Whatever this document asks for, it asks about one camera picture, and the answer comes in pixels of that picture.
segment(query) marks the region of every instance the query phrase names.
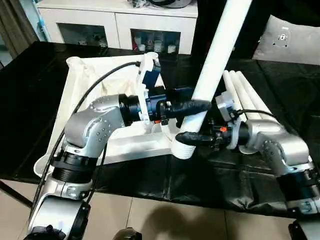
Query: white tray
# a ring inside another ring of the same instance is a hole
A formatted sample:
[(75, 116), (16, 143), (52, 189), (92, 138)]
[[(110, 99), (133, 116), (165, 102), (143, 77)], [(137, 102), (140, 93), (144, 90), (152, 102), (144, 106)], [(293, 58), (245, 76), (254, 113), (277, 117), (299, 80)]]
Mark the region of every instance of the white tray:
[[(82, 60), (89, 69), (91, 68), (91, 70), (95, 72), (96, 77), (94, 80), (96, 80), (121, 64), (140, 61), (141, 56), (142, 55), (78, 58), (78, 60)], [(123, 79), (135, 81), (137, 75), (138, 67), (128, 66), (113, 73), (106, 81), (111, 84), (113, 81), (123, 81)], [(79, 71), (71, 67), (66, 78), (46, 155), (41, 157), (33, 167), (34, 173), (39, 177), (42, 175), (45, 162), (48, 160), (48, 156), (60, 132), (68, 121), (72, 109), (91, 85), (90, 83), (80, 82), (77, 79), (79, 79)], [(159, 76), (156, 86), (163, 85), (163, 80), (161, 76)], [(88, 100), (83, 103), (80, 110), (85, 109), (92, 100), (103, 95), (99, 89), (101, 88), (95, 89), (92, 94), (88, 96)], [(171, 154), (171, 137), (179, 131), (175, 125), (176, 120), (171, 119), (169, 121), (169, 134), (163, 133), (159, 124), (152, 124), (146, 128), (142, 121), (134, 122), (131, 126), (117, 129), (109, 138), (106, 158), (103, 164)], [(49, 173), (52, 172), (53, 169), (54, 168), (50, 166)]]

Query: black plastic sheet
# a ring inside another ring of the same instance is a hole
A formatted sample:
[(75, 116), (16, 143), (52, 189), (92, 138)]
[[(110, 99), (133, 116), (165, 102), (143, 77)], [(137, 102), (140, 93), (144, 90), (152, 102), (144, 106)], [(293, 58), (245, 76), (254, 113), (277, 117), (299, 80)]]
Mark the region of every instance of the black plastic sheet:
[[(2, 161), (0, 178), (38, 183), (34, 163), (45, 154), (68, 73), (66, 59), (135, 54), (36, 42), (0, 71), (3, 83)], [(195, 86), (202, 62), (196, 56), (160, 57), (167, 88)], [(228, 70), (242, 71), (270, 110), (320, 156), (320, 66), (231, 59)], [(217, 93), (225, 90), (220, 82)], [(218, 111), (211, 111), (217, 124)], [(213, 152), (198, 147), (191, 159), (172, 155), (104, 165), (99, 192), (148, 198), (239, 212), (292, 217), (267, 162), (237, 150)]]

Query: curtain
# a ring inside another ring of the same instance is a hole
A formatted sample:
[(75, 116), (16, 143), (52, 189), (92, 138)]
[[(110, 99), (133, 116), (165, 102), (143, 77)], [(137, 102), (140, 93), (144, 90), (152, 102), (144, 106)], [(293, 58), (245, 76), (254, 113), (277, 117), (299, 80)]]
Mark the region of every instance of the curtain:
[(39, 40), (19, 0), (0, 0), (0, 35), (12, 58)]

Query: white pvc pipe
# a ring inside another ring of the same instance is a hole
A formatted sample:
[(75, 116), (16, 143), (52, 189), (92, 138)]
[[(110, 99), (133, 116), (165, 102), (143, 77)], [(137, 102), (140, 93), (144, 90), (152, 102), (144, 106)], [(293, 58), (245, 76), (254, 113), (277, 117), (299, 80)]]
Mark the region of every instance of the white pvc pipe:
[[(234, 109), (235, 110), (242, 110), (243, 107), (241, 105), (241, 102), (239, 100), (237, 91), (235, 89), (234, 84), (232, 83), (231, 77), (230, 77), (230, 73), (229, 71), (225, 70), (223, 72), (223, 80), (224, 80), (224, 84), (225, 84), (225, 88), (226, 90), (231, 94), (232, 99), (234, 101)], [(247, 117), (245, 114), (242, 114), (239, 116), (242, 122), (246, 122), (247, 121)]]
[[(256, 106), (251, 101), (248, 93), (246, 92), (244, 86), (242, 85), (240, 79), (238, 78), (238, 75), (236, 74), (236, 72), (230, 71), (229, 73), (243, 109), (257, 110)], [(252, 112), (246, 113), (246, 117), (248, 119), (261, 119), (259, 113), (252, 113)]]
[[(248, 82), (248, 80), (246, 79), (246, 77), (243, 75), (243, 73), (241, 71), (237, 71), (236, 75), (238, 76), (238, 78), (240, 79), (245, 91), (247, 92), (247, 94), (249, 95), (251, 101), (253, 102), (255, 108), (257, 110), (262, 110), (265, 112), (268, 112), (271, 114), (271, 111), (269, 110), (269, 108), (267, 107), (267, 105), (265, 104), (265, 102), (261, 99), (261, 97), (259, 96), (259, 94), (256, 92), (256, 90), (252, 87), (252, 85)], [(268, 119), (268, 120), (272, 120), (272, 121), (276, 121), (278, 122), (274, 117), (272, 116), (268, 116), (266, 114), (260, 114), (262, 119)]]
[[(212, 101), (239, 32), (244, 24), (251, 2), (252, 0), (227, 0), (199, 80), (194, 89), (193, 100)], [(185, 117), (180, 132), (199, 132), (206, 113), (205, 111)], [(179, 159), (189, 159), (195, 149), (195, 146), (185, 145), (176, 139), (172, 141), (172, 154)]]

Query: black cable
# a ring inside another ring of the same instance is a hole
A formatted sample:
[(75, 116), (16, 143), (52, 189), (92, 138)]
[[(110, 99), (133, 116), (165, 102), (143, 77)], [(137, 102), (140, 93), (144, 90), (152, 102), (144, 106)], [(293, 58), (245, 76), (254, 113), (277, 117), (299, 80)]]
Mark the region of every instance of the black cable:
[(279, 123), (280, 121), (277, 119), (277, 117), (275, 115), (273, 115), (270, 112), (267, 111), (262, 111), (262, 110), (253, 110), (253, 109), (242, 109), (242, 110), (238, 110), (236, 111), (236, 118), (238, 118), (238, 116), (240, 116), (241, 114), (245, 114), (245, 113), (258, 113), (258, 114), (265, 114), (268, 115), (270, 117), (273, 117), (275, 120), (277, 120)]
[(106, 153), (107, 153), (107, 144), (104, 146), (101, 163), (100, 163), (98, 171), (96, 173), (96, 177), (95, 177), (94, 183), (92, 185), (91, 192), (90, 192), (90, 194), (89, 194), (89, 196), (88, 196), (88, 198), (86, 200), (87, 204), (90, 203), (90, 200), (91, 200), (92, 196), (95, 193), (95, 190), (96, 190), (96, 187), (97, 187), (97, 184), (98, 184), (98, 180), (99, 180), (99, 176), (100, 176), (100, 173), (101, 173), (101, 169), (102, 169), (102, 166), (104, 165), (104, 162), (105, 162)]
[[(78, 102), (78, 104), (76, 105), (76, 107), (74, 108), (73, 112), (71, 115), (75, 114), (79, 108), (81, 107), (82, 103), (85, 101), (85, 99), (87, 98), (87, 96), (89, 95), (89, 93), (99, 84), (101, 83), (105, 78), (107, 78), (109, 75), (115, 73), (116, 71), (122, 69), (122, 68), (125, 68), (127, 66), (131, 66), (131, 65), (136, 65), (137, 67), (140, 66), (140, 62), (139, 61), (132, 61), (132, 62), (128, 62), (128, 63), (125, 63), (125, 64), (122, 64), (120, 66), (117, 66), (116, 68), (112, 69), (111, 71), (107, 72), (106, 74), (104, 74), (102, 77), (100, 77), (85, 93), (84, 95), (82, 96), (82, 98), (80, 99), (80, 101)], [(49, 159), (45, 165), (45, 168), (43, 170), (43, 173), (42, 173), (42, 176), (41, 176), (41, 179), (40, 179), (40, 182), (39, 182), (39, 185), (36, 189), (36, 192), (35, 192), (35, 195), (34, 195), (34, 198), (33, 198), (33, 203), (32, 203), (32, 208), (31, 208), (31, 211), (30, 211), (30, 216), (32, 216), (32, 213), (33, 211), (35, 210), (35, 207), (36, 207), (36, 204), (39, 200), (39, 195), (40, 195), (40, 192), (41, 192), (41, 189), (44, 185), (44, 182), (45, 182), (45, 178), (46, 178), (46, 175), (48, 173), (48, 170), (49, 170), (49, 167), (50, 167), (50, 163), (52, 162), (53, 158), (54, 158), (54, 155), (55, 155), (55, 152), (57, 151), (58, 149), (58, 146), (62, 140), (62, 138), (64, 137), (64, 134), (65, 134), (65, 128), (63, 128), (62, 132), (60, 133), (57, 141), (55, 142), (53, 148), (52, 148), (52, 151), (51, 151), (51, 154), (49, 156)]]

